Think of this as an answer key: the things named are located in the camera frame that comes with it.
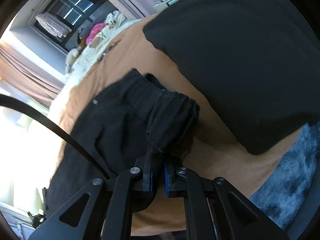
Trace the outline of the black pants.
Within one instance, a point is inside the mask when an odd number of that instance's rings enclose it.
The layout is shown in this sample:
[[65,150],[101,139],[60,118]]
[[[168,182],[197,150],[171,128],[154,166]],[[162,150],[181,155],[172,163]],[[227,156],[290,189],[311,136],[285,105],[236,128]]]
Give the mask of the black pants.
[[78,117],[71,136],[116,178],[138,158],[152,157],[152,190],[164,179],[163,163],[180,158],[193,142],[200,107],[137,70],[101,91]]

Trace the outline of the grey fluffy rug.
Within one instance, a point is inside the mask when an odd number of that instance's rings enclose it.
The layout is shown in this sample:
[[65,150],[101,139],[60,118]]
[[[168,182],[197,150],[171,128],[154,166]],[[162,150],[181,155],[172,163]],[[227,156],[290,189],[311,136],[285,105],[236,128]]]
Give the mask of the grey fluffy rug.
[[249,200],[287,230],[310,191],[318,160],[319,124],[306,124],[274,172]]

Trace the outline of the folded black clothes stack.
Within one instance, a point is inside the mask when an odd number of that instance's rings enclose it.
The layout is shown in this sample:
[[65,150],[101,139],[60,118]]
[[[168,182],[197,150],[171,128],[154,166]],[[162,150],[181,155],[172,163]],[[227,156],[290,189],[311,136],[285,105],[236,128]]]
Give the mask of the folded black clothes stack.
[[319,122],[319,40],[289,0],[181,0],[143,31],[250,154]]

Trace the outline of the pink curtain left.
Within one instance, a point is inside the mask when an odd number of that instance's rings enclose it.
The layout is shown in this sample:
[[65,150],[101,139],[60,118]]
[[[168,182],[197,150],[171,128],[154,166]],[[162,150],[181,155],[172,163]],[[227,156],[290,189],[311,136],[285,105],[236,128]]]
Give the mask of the pink curtain left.
[[1,78],[47,107],[64,86],[5,42],[1,42]]

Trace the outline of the pink plush cloth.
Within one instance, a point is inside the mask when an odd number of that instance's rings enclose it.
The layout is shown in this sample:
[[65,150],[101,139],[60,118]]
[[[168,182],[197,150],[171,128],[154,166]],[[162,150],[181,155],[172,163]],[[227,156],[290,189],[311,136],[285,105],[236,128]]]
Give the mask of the pink plush cloth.
[[95,36],[105,27],[104,23],[97,23],[89,32],[86,38],[86,44],[89,45],[90,42],[95,38]]

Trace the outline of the hanging floral garment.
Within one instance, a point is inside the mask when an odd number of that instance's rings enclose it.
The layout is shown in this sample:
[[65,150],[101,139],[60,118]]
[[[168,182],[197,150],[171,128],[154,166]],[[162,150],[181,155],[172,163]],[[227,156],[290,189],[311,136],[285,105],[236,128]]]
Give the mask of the hanging floral garment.
[[63,38],[72,32],[71,28],[48,12],[35,16],[37,22],[54,37]]

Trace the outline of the dark window frame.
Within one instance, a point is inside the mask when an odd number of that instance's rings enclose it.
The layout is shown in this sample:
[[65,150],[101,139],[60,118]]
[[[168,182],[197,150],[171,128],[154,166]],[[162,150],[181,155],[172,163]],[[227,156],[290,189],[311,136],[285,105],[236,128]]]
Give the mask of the dark window frame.
[[103,22],[108,13],[114,10],[116,7],[109,0],[52,0],[45,7],[44,12],[50,13],[66,24],[71,28],[71,32],[59,38],[46,31],[37,21],[33,27],[58,45],[60,49],[70,51],[83,38],[81,31]]

